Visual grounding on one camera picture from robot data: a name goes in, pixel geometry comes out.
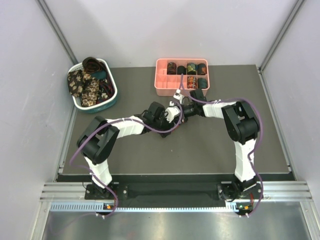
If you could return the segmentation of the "orange navy striped tie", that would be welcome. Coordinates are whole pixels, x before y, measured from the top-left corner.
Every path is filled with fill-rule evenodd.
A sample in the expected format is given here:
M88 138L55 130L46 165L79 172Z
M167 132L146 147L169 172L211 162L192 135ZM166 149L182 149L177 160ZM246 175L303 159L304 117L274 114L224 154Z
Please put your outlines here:
M187 123L188 122L188 119L182 119L182 120L175 120L174 121L174 126L173 126L173 129L175 130L175 129L177 129L179 126L181 126L181 125L183 125L183 124L185 124L185 123Z

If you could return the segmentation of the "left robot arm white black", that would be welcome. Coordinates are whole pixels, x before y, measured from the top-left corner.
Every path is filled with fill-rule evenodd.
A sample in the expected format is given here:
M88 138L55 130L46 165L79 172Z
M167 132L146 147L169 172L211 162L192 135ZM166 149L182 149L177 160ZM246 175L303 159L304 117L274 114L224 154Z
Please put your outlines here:
M164 138L181 123L182 116L182 106L174 101L167 108L154 101L142 113L126 118L96 116L78 138L77 152L84 156L88 164L97 194L105 199L113 194L108 158L118 139L150 131Z

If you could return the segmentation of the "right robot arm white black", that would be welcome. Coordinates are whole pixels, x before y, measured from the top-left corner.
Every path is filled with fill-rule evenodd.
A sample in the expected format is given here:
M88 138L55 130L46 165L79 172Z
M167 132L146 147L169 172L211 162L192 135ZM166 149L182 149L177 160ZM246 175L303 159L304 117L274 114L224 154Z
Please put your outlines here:
M254 170L254 151L260 121L252 106L245 100L207 101L201 89L189 92L190 104L183 107L185 117L199 115L206 118L223 119L228 136L235 147L234 180L231 182L231 193L221 189L221 196L233 201L245 198L257 185L257 173Z

